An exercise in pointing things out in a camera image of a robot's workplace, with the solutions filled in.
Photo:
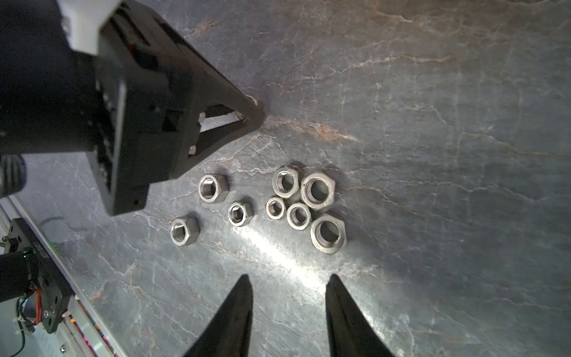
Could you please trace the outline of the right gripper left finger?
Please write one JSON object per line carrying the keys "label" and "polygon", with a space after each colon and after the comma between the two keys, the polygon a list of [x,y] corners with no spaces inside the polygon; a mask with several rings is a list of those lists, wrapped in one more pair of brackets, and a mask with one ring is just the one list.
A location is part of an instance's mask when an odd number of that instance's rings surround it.
{"label": "right gripper left finger", "polygon": [[241,275],[204,332],[184,356],[248,356],[253,301],[249,276]]}

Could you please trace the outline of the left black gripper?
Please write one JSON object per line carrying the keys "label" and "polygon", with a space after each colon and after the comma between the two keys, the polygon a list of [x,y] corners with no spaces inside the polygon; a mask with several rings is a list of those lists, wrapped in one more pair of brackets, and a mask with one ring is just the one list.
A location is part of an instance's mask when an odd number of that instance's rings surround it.
{"label": "left black gripper", "polygon": [[[104,25],[95,70],[106,112],[89,162],[112,216],[141,210],[151,184],[182,176],[264,121],[260,102],[138,1],[120,3]],[[200,132],[201,113],[230,112],[239,120]]]}

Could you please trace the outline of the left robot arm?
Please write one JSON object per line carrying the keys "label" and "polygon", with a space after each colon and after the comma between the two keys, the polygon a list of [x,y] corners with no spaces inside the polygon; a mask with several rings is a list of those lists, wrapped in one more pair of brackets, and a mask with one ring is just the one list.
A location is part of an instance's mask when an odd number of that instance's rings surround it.
{"label": "left robot arm", "polygon": [[243,94],[139,1],[1,3],[1,195],[24,155],[86,153],[107,212],[143,209],[178,178],[258,129]]}

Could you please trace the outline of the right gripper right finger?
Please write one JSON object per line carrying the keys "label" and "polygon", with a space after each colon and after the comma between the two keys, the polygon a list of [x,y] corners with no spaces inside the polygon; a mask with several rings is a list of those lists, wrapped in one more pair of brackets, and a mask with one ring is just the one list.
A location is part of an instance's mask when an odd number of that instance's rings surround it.
{"label": "right gripper right finger", "polygon": [[394,356],[369,325],[338,275],[330,277],[325,302],[331,356]]}

